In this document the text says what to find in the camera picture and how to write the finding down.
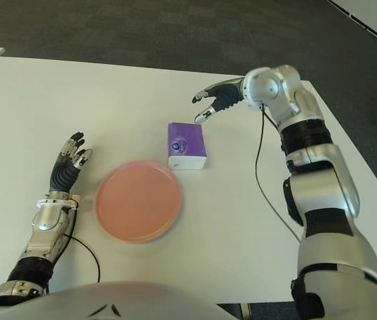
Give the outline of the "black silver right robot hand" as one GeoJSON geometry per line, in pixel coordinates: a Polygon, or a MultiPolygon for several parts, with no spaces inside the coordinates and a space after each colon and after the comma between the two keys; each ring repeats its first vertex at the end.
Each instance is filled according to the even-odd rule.
{"type": "Polygon", "coordinates": [[[192,103],[198,103],[206,98],[214,98],[214,101],[194,118],[194,122],[201,124],[215,113],[241,102],[244,99],[242,94],[243,81],[244,77],[237,77],[216,83],[198,92],[192,98],[192,103]]]}

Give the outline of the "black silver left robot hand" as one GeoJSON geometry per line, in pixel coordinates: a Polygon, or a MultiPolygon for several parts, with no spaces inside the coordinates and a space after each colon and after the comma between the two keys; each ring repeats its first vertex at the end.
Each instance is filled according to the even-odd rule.
{"type": "Polygon", "coordinates": [[[62,146],[53,166],[49,191],[69,193],[84,165],[93,155],[92,149],[82,149],[84,134],[74,133],[62,146]]]}

